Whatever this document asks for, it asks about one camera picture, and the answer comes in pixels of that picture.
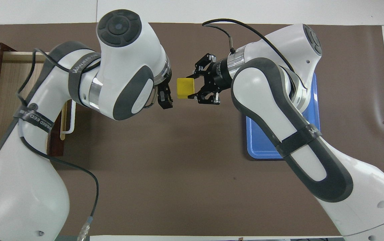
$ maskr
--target black strap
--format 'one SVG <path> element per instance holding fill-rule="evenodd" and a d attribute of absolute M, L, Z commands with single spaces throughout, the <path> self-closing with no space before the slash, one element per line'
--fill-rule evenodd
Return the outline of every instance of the black strap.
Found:
<path fill-rule="evenodd" d="M 285 157 L 321 135 L 321 132 L 315 125 L 309 124 L 284 139 L 280 144 L 275 146 L 275 149 L 280 153 L 281 157 Z"/>
<path fill-rule="evenodd" d="M 70 94 L 71 99 L 76 103 L 79 103 L 85 106 L 80 99 L 80 81 L 82 80 L 83 70 L 86 69 L 92 62 L 96 59 L 101 58 L 101 54 L 97 52 L 92 52 L 86 55 L 83 55 L 74 65 L 71 67 L 68 73 L 68 93 Z"/>
<path fill-rule="evenodd" d="M 23 119 L 24 121 L 37 126 L 47 133 L 51 132 L 51 129 L 54 126 L 54 123 L 46 116 L 24 105 L 19 107 L 13 117 Z"/>

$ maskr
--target yellow block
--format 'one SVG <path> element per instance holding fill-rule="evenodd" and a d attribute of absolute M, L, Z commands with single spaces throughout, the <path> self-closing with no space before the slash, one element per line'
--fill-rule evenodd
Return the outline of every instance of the yellow block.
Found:
<path fill-rule="evenodd" d="M 195 82 L 193 78 L 177 79 L 177 98 L 187 99 L 188 95 L 195 93 Z"/>

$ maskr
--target white robotic arm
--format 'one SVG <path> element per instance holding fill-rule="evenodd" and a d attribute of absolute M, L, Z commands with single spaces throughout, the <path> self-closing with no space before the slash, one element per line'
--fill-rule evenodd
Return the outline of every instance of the white robotic arm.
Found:
<path fill-rule="evenodd" d="M 1 241 L 53 241 L 65 223 L 69 198 L 62 179 L 20 138 L 46 153 L 48 132 L 66 101 L 127 119 L 144 107 L 156 85 L 159 104 L 172 107 L 169 60 L 147 22 L 129 10 L 112 11 L 99 22 L 97 36 L 101 55 L 79 42 L 49 53 L 53 63 L 45 61 L 0 144 Z"/>
<path fill-rule="evenodd" d="M 334 149 L 301 114 L 309 103 L 308 89 L 321 56 L 316 34 L 295 24 L 267 39 L 289 64 L 263 40 L 218 62 L 207 54 L 210 58 L 203 59 L 210 63 L 208 69 L 191 75 L 204 76 L 205 85 L 189 98 L 219 104 L 218 93 L 231 87 L 235 107 L 261 127 L 345 240 L 384 241 L 384 173 Z M 209 93 L 214 95 L 205 99 Z"/>

